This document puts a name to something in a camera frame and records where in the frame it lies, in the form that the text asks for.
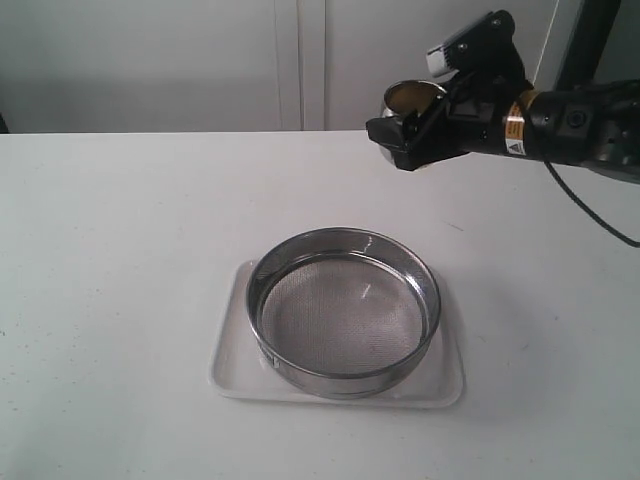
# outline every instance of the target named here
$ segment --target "white table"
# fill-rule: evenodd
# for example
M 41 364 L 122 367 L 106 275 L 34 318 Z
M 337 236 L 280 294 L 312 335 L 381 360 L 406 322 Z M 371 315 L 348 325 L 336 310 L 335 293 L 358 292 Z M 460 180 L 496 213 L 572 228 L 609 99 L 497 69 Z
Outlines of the white table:
M 561 169 L 635 236 L 640 187 Z M 210 385 L 236 268 L 302 231 L 392 236 L 446 279 L 452 408 Z M 392 168 L 364 132 L 0 137 L 0 478 L 635 479 L 640 253 L 544 167 Z

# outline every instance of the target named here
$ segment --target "white tray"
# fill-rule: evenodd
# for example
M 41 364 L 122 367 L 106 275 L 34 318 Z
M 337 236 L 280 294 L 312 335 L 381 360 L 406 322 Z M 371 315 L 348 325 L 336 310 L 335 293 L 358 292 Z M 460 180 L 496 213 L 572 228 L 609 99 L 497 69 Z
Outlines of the white tray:
M 229 307 L 213 353 L 211 380 L 225 397 L 246 400 L 359 405 L 394 408 L 442 408 L 462 394 L 464 376 L 454 322 L 447 317 L 446 288 L 440 327 L 416 369 L 400 384 L 372 397 L 329 400 L 304 393 L 278 375 L 258 349 L 245 309 L 245 291 L 255 262 L 244 263 L 236 274 Z

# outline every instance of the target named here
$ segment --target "metal sieve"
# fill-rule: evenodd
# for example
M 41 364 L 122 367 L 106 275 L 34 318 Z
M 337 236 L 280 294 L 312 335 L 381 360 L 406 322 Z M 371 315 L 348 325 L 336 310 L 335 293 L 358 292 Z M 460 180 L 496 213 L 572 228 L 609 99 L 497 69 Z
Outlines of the metal sieve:
M 429 347 L 440 295 L 398 242 L 352 228 L 303 233 L 258 263 L 247 310 L 271 366 L 327 398 L 372 395 L 403 380 Z

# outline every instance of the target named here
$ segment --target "warning label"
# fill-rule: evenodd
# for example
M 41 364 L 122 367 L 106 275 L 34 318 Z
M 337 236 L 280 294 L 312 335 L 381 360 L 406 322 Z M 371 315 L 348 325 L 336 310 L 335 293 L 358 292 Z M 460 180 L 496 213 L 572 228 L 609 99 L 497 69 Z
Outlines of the warning label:
M 527 90 L 520 95 L 520 99 L 527 109 L 538 96 L 538 93 L 535 90 Z M 524 156 L 527 154 L 524 148 L 524 117 L 520 107 L 515 102 L 511 105 L 507 116 L 507 122 L 504 127 L 504 141 L 507 146 L 507 152 L 513 155 Z

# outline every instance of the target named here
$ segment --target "black cable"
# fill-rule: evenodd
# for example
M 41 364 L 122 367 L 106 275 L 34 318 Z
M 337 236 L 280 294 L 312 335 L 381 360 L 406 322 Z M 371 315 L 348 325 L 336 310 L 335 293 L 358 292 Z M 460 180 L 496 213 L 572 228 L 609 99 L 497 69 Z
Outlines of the black cable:
M 532 139 L 533 139 L 533 143 L 534 143 L 536 149 L 540 152 L 540 156 L 542 156 L 542 161 L 543 161 L 545 167 L 547 167 L 547 170 L 549 170 L 549 173 L 551 174 L 553 179 L 556 181 L 556 183 L 560 186 L 562 191 L 564 193 L 566 193 L 567 196 L 576 205 L 578 205 L 578 207 L 580 207 L 584 213 L 589 215 L 591 220 L 596 222 L 598 225 L 600 225 L 602 228 L 604 228 L 611 235 L 616 237 L 618 240 L 623 241 L 624 243 L 626 243 L 630 247 L 640 248 L 640 241 L 637 241 L 637 240 L 634 240 L 634 239 L 632 239 L 630 237 L 627 237 L 620 230 L 612 227 L 609 223 L 604 221 L 600 215 L 598 215 L 586 203 L 584 203 L 580 199 L 580 197 L 578 197 L 578 195 L 575 194 L 575 192 L 573 190 L 571 190 L 569 185 L 566 184 L 566 182 L 562 179 L 562 177 L 560 176 L 558 171 L 555 169 L 555 167 L 547 159 L 547 154 L 545 153 L 545 150 L 542 148 L 541 142 L 539 141 L 539 139 L 537 137 L 536 128 L 535 128 L 535 126 L 533 124 L 533 121 L 531 120 L 531 115 L 529 115 L 529 111 L 527 110 L 527 107 L 525 106 L 524 102 L 522 101 L 522 99 L 520 98 L 519 95 L 516 95 L 515 101 L 516 101 L 516 104 L 518 105 L 518 108 L 520 108 L 520 112 L 522 113 L 522 117 L 524 118 L 525 125 L 529 126 L 529 130 L 531 131 L 531 136 L 532 136 Z

